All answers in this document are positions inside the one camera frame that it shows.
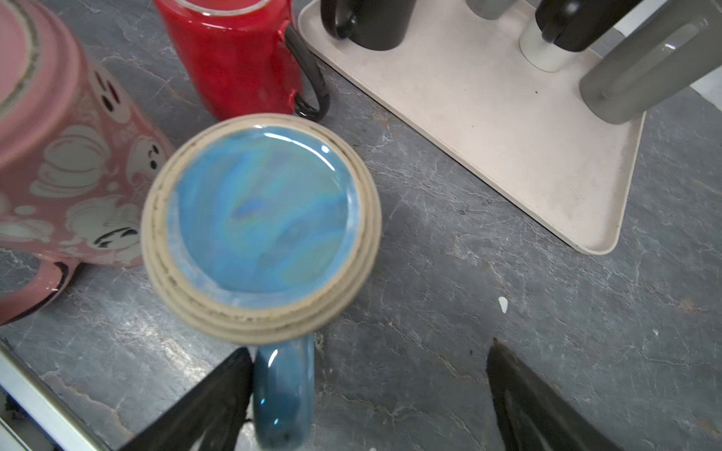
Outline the black mug white base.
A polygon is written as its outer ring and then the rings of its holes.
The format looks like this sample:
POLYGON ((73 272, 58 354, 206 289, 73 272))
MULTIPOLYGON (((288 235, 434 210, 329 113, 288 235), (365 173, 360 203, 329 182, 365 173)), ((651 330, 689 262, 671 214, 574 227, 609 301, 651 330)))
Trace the black mug white base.
POLYGON ((528 62, 557 73, 634 9, 640 0, 543 0, 519 39, 528 62))

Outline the black mug white rim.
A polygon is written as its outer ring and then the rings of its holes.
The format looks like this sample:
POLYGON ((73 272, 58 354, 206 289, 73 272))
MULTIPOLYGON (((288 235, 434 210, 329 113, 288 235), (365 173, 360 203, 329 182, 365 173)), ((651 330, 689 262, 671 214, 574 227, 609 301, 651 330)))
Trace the black mug white rim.
POLYGON ((403 42, 416 5, 416 0, 322 0, 323 28, 339 41, 388 51, 403 42))

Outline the beige plastic tray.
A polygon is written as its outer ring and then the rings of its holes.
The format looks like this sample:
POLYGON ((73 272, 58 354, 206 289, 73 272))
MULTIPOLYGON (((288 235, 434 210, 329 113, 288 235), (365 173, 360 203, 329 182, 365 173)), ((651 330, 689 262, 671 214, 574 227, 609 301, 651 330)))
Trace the beige plastic tray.
POLYGON ((534 13, 516 3, 486 21, 463 1, 417 3, 403 43, 376 52, 323 28, 321 5, 297 24, 311 50, 576 251, 617 245, 644 116, 622 125, 584 104, 588 50, 558 73, 532 66, 518 40, 534 13))

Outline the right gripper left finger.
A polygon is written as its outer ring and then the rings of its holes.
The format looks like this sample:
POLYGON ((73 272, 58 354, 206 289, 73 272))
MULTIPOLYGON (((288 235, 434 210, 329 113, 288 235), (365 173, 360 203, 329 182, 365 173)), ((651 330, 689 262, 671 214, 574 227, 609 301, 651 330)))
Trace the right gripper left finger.
POLYGON ((253 361, 246 348, 231 353, 207 377, 131 439, 124 450, 233 450, 246 422, 253 361))

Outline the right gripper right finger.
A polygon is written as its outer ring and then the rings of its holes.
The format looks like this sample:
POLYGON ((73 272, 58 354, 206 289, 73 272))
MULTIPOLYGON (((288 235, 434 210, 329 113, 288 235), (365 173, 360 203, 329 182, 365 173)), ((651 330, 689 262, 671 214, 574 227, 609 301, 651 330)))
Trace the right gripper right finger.
POLYGON ((618 450, 509 347, 495 339, 486 373, 507 450, 618 450))

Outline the blue butterfly mug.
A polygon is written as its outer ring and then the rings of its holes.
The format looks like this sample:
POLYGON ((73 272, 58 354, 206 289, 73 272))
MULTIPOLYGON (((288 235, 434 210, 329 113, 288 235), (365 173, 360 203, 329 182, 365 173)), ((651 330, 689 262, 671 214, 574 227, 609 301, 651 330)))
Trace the blue butterfly mug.
POLYGON ((381 202, 363 160, 302 118, 232 118, 169 159, 141 230, 167 307, 256 348, 248 409, 259 446, 299 448, 313 420, 314 333, 355 300, 380 247, 381 202))

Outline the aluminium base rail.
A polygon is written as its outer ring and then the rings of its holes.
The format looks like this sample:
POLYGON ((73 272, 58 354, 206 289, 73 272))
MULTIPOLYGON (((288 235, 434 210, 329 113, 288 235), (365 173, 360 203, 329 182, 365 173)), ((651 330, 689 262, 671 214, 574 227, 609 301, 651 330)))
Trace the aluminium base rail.
POLYGON ((2 342, 1 448, 106 450, 108 445, 2 342))

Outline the small grey mug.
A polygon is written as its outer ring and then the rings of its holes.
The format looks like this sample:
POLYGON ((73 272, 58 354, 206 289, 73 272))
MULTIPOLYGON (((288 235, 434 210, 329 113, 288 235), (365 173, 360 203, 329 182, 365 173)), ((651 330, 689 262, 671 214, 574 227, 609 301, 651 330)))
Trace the small grey mug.
POLYGON ((517 0, 466 0, 475 15, 489 21, 499 19, 517 0))

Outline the grey-green mug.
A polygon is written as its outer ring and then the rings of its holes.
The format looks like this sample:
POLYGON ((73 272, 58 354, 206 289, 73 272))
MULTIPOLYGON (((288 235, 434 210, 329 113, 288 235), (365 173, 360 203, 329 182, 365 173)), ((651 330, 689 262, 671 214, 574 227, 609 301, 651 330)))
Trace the grey-green mug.
POLYGON ((721 66, 721 3, 667 1, 580 81, 586 106, 623 124, 721 66))

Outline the pink mug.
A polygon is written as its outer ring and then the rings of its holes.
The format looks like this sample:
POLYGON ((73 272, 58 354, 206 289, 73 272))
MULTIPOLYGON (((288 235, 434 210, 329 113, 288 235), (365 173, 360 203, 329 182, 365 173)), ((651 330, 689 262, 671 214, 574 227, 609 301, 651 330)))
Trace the pink mug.
POLYGON ((56 299, 80 264, 141 263, 145 198, 173 150, 58 15, 2 3, 1 244, 41 262, 2 297, 3 323, 56 299))

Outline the red mug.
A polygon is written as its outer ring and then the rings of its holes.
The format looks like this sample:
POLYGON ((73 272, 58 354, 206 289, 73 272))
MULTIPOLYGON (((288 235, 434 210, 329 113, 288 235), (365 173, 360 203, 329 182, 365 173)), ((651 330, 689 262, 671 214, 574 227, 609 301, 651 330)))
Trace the red mug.
POLYGON ((158 1, 176 54, 218 120, 297 114, 318 122, 331 97, 293 23, 291 2, 158 1))

